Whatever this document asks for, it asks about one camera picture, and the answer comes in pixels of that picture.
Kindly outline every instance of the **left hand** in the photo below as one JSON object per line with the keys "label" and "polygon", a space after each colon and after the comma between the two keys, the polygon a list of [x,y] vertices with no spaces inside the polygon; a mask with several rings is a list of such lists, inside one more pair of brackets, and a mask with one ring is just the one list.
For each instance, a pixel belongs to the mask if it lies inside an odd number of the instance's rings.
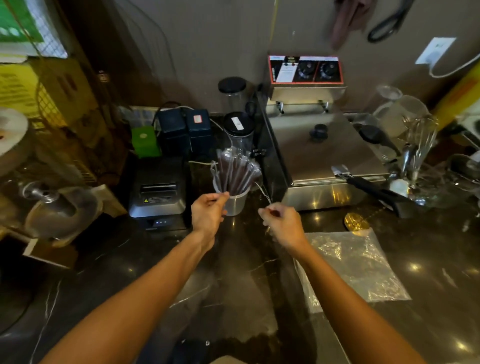
{"label": "left hand", "polygon": [[223,221],[223,215],[227,213],[223,206],[229,197],[228,192],[203,194],[192,205],[193,232],[201,235],[205,251],[210,250],[215,242],[218,226]]}

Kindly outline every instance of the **receipt printer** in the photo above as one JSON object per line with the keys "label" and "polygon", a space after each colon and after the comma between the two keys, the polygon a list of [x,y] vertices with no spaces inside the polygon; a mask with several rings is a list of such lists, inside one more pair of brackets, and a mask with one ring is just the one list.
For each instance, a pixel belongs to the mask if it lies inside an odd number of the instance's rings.
{"label": "receipt printer", "polygon": [[190,227],[190,190],[182,157],[142,158],[130,196],[129,214],[147,230]]}

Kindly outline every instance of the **whisk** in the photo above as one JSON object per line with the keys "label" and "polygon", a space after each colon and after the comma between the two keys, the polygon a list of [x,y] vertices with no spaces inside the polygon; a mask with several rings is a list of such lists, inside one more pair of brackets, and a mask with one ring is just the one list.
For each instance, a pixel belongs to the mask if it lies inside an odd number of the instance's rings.
{"label": "whisk", "polygon": [[409,168],[411,173],[410,185],[412,187],[415,187],[421,165],[435,142],[437,127],[437,119],[428,115],[414,119],[408,129],[407,142],[416,146]]}

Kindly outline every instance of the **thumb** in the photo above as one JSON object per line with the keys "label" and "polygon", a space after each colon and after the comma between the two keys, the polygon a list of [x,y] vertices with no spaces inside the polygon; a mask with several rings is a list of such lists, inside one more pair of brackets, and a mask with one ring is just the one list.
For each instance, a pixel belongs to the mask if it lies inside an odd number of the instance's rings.
{"label": "thumb", "polygon": [[224,192],[220,195],[220,197],[217,199],[217,201],[215,202],[215,205],[217,206],[220,206],[221,208],[223,208],[223,206],[225,205],[225,202],[227,202],[228,198],[230,197],[230,193],[229,192]]}
{"label": "thumb", "polygon": [[273,216],[270,213],[270,211],[266,208],[259,208],[258,209],[258,214],[263,219],[263,221],[265,221],[268,225],[271,225],[271,224],[277,222],[278,220],[280,220],[280,218],[277,218],[277,217]]}

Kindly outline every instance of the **forearm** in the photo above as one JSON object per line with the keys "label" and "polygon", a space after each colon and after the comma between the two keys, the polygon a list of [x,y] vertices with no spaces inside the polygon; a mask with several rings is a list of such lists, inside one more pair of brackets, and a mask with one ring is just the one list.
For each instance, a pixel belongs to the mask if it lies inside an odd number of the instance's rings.
{"label": "forearm", "polygon": [[353,364],[424,364],[422,357],[323,260],[309,243],[293,254]]}
{"label": "forearm", "polygon": [[189,234],[157,265],[92,311],[41,363],[132,363],[204,255],[202,238]]}

